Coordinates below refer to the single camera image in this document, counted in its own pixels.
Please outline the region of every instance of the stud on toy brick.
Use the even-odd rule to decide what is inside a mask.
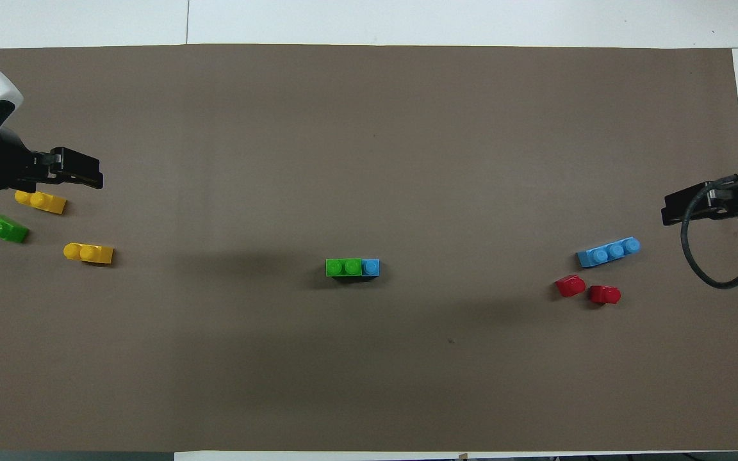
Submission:
[[[361,269],[364,277],[378,277],[381,274],[380,259],[362,259]]]

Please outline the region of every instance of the green toy brick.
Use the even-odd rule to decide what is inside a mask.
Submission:
[[[27,227],[13,221],[7,216],[0,215],[0,239],[8,242],[21,243],[27,236]]]
[[[326,260],[326,277],[360,277],[363,274],[360,257]]]

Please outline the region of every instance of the blue toy brick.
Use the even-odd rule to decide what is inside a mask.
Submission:
[[[594,268],[615,259],[621,259],[629,254],[639,251],[639,240],[634,237],[617,240],[610,244],[600,245],[596,248],[586,249],[586,251],[577,252],[580,259],[580,265],[583,268]]]
[[[380,259],[362,259],[361,267],[363,268],[364,277],[378,277],[381,274]]]

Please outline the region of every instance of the green and blue brick assembly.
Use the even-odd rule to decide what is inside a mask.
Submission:
[[[326,260],[326,277],[378,277],[380,274],[380,259],[346,257]]]

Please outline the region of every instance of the plastic block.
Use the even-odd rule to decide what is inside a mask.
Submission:
[[[17,190],[13,196],[15,201],[22,205],[44,210],[50,213],[61,214],[64,211],[64,205],[67,203],[66,198],[57,197],[44,192],[23,192]]]
[[[21,243],[27,236],[27,227],[13,221],[7,216],[0,215],[0,239],[8,242]]]
[[[363,263],[360,257],[326,260],[326,277],[360,277]]]
[[[381,274],[380,259],[362,259],[361,267],[363,268],[364,277],[378,277]]]
[[[112,251],[112,247],[102,245],[69,243],[64,247],[64,255],[67,259],[86,263],[112,263]]]
[[[621,259],[629,254],[639,251],[639,240],[634,237],[617,240],[610,244],[600,245],[596,248],[587,249],[586,251],[577,252],[580,259],[580,265],[583,268],[592,268],[615,259]]]
[[[621,296],[623,294],[620,293],[616,286],[595,285],[591,287],[591,291],[589,292],[591,300],[600,304],[616,304]]]
[[[560,295],[566,298],[586,291],[586,283],[579,275],[568,275],[568,277],[555,281],[554,284],[557,285]]]

